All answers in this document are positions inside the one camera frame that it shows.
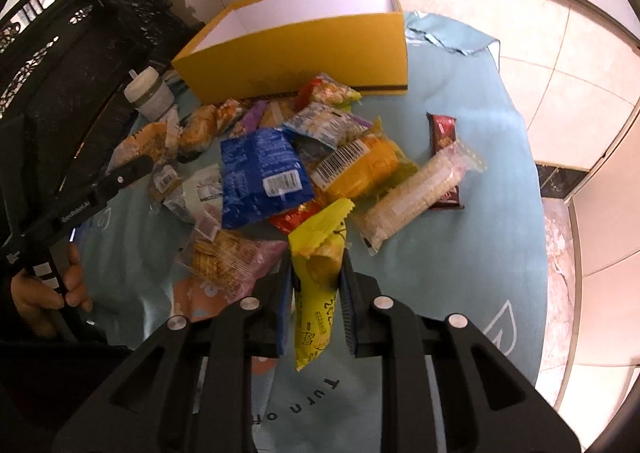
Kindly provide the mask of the person left hand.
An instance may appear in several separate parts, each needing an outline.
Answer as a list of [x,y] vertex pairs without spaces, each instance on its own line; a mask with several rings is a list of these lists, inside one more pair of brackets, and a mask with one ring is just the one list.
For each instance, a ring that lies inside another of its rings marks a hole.
[[67,246],[70,266],[63,275],[63,283],[67,288],[65,296],[44,285],[36,277],[27,277],[21,271],[11,281],[11,295],[18,314],[30,328],[40,336],[51,336],[55,333],[48,312],[58,310],[65,305],[90,312],[93,302],[88,295],[81,260],[77,245]]

